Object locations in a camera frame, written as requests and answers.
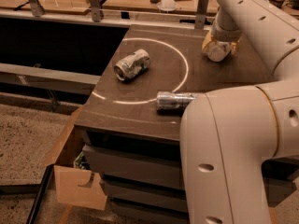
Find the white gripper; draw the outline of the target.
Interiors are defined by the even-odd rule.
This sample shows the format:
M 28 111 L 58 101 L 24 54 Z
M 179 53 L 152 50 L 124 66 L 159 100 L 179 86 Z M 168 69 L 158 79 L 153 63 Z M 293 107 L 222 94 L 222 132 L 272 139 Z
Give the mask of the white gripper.
M 235 55 L 239 47 L 239 38 L 242 32 L 234 21 L 231 22 L 220 22 L 214 21 L 211 28 L 211 35 L 206 35 L 203 44 L 202 52 L 208 54 L 211 48 L 213 48 L 216 43 L 213 38 L 220 42 L 232 42 L 231 43 L 231 54 Z

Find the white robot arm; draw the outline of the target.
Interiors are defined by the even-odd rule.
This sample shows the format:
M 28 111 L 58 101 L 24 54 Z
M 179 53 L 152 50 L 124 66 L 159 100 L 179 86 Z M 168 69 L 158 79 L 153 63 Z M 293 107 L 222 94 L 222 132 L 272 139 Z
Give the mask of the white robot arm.
M 262 164 L 298 153 L 298 21 L 265 0 L 218 3 L 275 79 L 203 93 L 185 109 L 180 154 L 190 224 L 271 224 Z

